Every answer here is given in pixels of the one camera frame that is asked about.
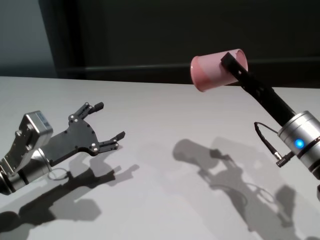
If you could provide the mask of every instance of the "white table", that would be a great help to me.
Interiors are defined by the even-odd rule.
[[[275,90],[296,112],[320,118],[319,89]],[[84,102],[104,102],[86,121],[101,141],[126,131],[122,148],[96,158],[79,153],[56,167],[74,177],[89,166],[96,177],[113,169],[115,180],[110,173],[93,189],[53,190],[34,201],[68,181],[44,176],[0,195],[2,221],[20,214],[0,239],[320,239],[320,183],[297,158],[275,165],[253,122],[280,126],[237,86],[201,93],[192,85],[0,77],[0,153],[9,150],[24,113],[41,110],[59,133]],[[263,132],[288,153],[275,134]]]

